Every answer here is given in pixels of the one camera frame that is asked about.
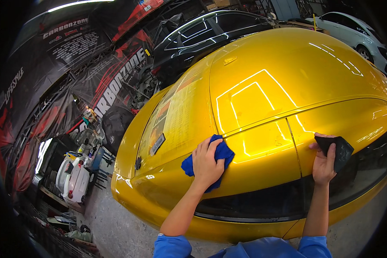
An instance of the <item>yellow car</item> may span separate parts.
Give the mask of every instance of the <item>yellow car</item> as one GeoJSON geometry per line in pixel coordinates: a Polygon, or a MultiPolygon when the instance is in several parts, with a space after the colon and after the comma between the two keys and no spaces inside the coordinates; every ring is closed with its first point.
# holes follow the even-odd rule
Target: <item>yellow car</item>
{"type": "Polygon", "coordinates": [[[354,147],[330,184],[330,224],[387,183],[387,79],[356,51],[303,28],[252,34],[201,59],[139,111],[111,191],[154,228],[189,188],[182,161],[213,134],[235,158],[203,195],[188,237],[237,243],[301,236],[313,190],[314,132],[354,147]]]}

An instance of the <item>white car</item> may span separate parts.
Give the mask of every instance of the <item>white car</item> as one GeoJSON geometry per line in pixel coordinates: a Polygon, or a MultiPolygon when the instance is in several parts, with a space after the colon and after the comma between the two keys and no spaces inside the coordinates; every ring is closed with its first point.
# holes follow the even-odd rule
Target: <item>white car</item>
{"type": "Polygon", "coordinates": [[[68,204],[79,206],[83,203],[88,189],[90,173],[83,166],[84,157],[77,157],[74,161],[66,157],[60,165],[56,177],[56,187],[68,204]]]}
{"type": "Polygon", "coordinates": [[[387,49],[380,36],[364,21],[341,12],[329,12],[315,18],[319,28],[355,49],[387,76],[387,49]]]}

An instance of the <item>hand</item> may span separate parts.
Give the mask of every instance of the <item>hand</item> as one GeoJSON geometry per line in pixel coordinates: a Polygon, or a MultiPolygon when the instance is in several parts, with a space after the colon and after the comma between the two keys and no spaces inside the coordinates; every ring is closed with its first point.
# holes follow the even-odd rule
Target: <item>hand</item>
{"type": "MultiPolygon", "coordinates": [[[[335,135],[323,135],[315,133],[315,136],[334,138],[335,135]]],[[[337,173],[334,171],[335,160],[335,143],[332,143],[328,149],[327,157],[325,157],[318,143],[313,142],[309,146],[310,149],[317,150],[314,165],[312,166],[312,177],[316,185],[327,185],[337,173]]]]}
{"type": "Polygon", "coordinates": [[[215,162],[215,150],[222,139],[217,139],[211,144],[211,137],[198,144],[198,147],[192,152],[193,173],[195,179],[193,183],[197,184],[205,191],[211,184],[215,183],[224,172],[225,159],[218,159],[215,162]]]}

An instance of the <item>blue microfiber towel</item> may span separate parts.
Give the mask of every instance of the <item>blue microfiber towel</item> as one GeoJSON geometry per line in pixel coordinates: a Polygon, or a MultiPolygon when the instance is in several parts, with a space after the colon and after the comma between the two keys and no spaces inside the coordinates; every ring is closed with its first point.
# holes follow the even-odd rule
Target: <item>blue microfiber towel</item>
{"type": "MultiPolygon", "coordinates": [[[[222,139],[221,135],[212,135],[211,140],[209,143],[217,140],[217,139],[222,139]]],[[[221,143],[218,144],[217,149],[215,150],[215,161],[218,159],[225,159],[225,168],[227,169],[228,165],[232,162],[233,157],[235,156],[235,153],[227,146],[227,143],[222,141],[221,143]]],[[[185,171],[185,174],[188,176],[193,176],[194,175],[194,168],[192,165],[192,154],[187,157],[184,161],[182,161],[181,168],[185,171]]],[[[213,189],[218,188],[221,185],[221,180],[222,176],[211,186],[206,189],[205,193],[211,192],[213,189]]]]}

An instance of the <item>banner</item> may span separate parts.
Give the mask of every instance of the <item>banner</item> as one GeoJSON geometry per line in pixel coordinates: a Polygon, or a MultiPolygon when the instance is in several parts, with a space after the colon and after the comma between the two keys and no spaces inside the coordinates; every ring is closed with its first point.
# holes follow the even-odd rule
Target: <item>banner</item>
{"type": "Polygon", "coordinates": [[[116,0],[93,14],[112,41],[117,41],[137,22],[168,0],[116,0]]]}
{"type": "MultiPolygon", "coordinates": [[[[83,77],[71,85],[72,92],[102,118],[102,127],[109,128],[105,131],[108,142],[105,147],[113,154],[117,153],[129,120],[133,118],[130,112],[133,95],[129,85],[135,87],[140,68],[152,64],[153,59],[145,52],[151,45],[145,32],[139,31],[114,53],[91,66],[83,77]]],[[[84,129],[84,122],[79,121],[75,125],[77,127],[84,129]]]]}
{"type": "Polygon", "coordinates": [[[51,106],[46,109],[39,123],[30,133],[16,166],[14,191],[23,192],[30,185],[35,174],[40,143],[67,133],[72,128],[75,118],[79,116],[81,114],[73,95],[70,89],[65,87],[51,106]]]}
{"type": "Polygon", "coordinates": [[[0,84],[0,149],[3,158],[41,96],[69,69],[111,44],[88,17],[51,26],[8,59],[0,84]]]}

